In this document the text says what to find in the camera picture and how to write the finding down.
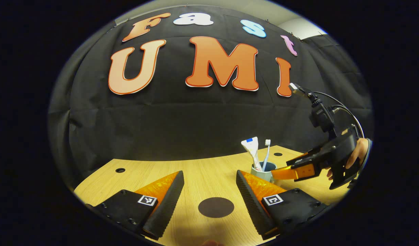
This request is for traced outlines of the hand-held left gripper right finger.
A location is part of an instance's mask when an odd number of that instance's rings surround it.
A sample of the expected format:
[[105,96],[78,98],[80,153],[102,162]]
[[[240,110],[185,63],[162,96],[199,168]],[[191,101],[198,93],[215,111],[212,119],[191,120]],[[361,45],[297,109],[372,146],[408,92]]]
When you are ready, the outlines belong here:
[[299,188],[285,190],[242,170],[237,170],[236,185],[263,240],[290,235],[328,209]]

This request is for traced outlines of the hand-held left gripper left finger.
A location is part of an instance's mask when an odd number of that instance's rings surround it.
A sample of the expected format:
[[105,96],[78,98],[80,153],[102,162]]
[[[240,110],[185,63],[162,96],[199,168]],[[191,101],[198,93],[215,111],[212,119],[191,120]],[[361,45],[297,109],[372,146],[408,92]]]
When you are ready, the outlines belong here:
[[158,240],[170,223],[183,185],[183,172],[177,171],[136,191],[122,189],[96,206],[86,206],[126,231]]

